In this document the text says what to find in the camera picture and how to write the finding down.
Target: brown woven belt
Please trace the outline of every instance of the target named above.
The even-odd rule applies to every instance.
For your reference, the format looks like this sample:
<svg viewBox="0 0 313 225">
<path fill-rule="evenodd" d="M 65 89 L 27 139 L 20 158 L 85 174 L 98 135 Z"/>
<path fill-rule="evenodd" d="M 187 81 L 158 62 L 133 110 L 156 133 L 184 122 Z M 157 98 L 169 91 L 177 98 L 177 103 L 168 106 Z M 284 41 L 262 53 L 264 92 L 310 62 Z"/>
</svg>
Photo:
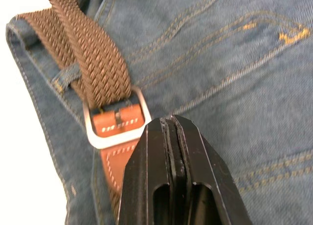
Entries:
<svg viewBox="0 0 313 225">
<path fill-rule="evenodd" d="M 131 83 L 127 66 L 108 34 L 79 8 L 78 0 L 49 0 L 52 8 L 20 14 L 36 31 L 42 44 L 60 69 L 78 63 L 82 78 L 71 87 L 87 104 L 87 109 L 128 98 Z M 109 137 L 142 127 L 145 121 L 139 105 L 132 105 L 116 113 L 105 112 L 91 118 L 94 132 Z M 125 165 L 138 139 L 122 141 L 101 150 L 112 208 L 118 216 L 119 199 Z"/>
</svg>

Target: black plastic object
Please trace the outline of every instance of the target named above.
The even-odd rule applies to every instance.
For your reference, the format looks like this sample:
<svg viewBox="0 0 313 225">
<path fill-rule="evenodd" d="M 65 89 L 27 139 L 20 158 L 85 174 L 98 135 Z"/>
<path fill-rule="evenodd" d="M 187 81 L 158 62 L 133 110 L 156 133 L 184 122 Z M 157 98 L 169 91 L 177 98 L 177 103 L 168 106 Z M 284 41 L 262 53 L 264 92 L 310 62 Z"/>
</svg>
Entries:
<svg viewBox="0 0 313 225">
<path fill-rule="evenodd" d="M 251 225 L 225 162 L 194 123 L 150 122 L 128 161 L 119 225 Z"/>
</svg>

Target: jeans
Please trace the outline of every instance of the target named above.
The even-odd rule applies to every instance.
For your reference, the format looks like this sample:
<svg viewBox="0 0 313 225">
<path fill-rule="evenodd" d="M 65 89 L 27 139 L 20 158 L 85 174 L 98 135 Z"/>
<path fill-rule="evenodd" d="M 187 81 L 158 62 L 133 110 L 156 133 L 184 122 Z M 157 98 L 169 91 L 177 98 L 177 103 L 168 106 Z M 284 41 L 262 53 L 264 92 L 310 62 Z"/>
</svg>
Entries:
<svg viewBox="0 0 313 225">
<path fill-rule="evenodd" d="M 313 0 L 84 0 L 153 118 L 191 119 L 228 165 L 256 225 L 313 224 Z M 114 224 L 82 102 L 23 20 L 7 41 L 67 196 L 65 224 Z"/>
</svg>

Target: blue denim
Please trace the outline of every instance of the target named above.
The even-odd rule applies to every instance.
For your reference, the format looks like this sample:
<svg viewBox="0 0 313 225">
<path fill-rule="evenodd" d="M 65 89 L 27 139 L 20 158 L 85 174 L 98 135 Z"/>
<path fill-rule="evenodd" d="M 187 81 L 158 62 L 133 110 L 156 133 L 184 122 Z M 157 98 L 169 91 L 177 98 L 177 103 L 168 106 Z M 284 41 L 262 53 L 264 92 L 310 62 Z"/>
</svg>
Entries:
<svg viewBox="0 0 313 225">
<path fill-rule="evenodd" d="M 82 0 L 155 117 L 191 119 L 228 165 L 256 225 L 313 224 L 313 0 Z M 34 30 L 7 41 L 67 196 L 65 224 L 112 225 L 82 103 Z"/>
</svg>

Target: silver buckle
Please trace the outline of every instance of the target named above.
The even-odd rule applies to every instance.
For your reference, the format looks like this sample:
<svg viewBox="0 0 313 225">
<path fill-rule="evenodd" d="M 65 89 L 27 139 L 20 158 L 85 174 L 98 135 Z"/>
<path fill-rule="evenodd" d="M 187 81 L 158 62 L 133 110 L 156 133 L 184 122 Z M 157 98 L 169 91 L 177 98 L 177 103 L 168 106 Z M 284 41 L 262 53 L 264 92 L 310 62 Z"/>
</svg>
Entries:
<svg viewBox="0 0 313 225">
<path fill-rule="evenodd" d="M 129 141 L 132 141 L 141 137 L 145 126 L 149 122 L 151 122 L 151 116 L 150 116 L 146 101 L 143 97 L 143 94 L 140 88 L 136 86 L 132 86 L 132 91 L 137 95 L 139 99 L 141 111 L 145 118 L 145 123 L 143 124 L 143 126 L 135 130 L 127 131 L 127 132 L 120 133 L 117 135 L 112 135 L 110 137 L 99 137 L 96 135 L 96 133 L 93 131 L 93 128 L 92 128 L 88 104 L 86 102 L 83 102 L 83 111 L 84 111 L 84 117 L 85 117 L 87 137 L 88 137 L 90 144 L 93 147 L 97 149 L 105 149 L 105 148 L 109 148 L 109 147 L 112 147 L 121 143 L 129 142 Z"/>
</svg>

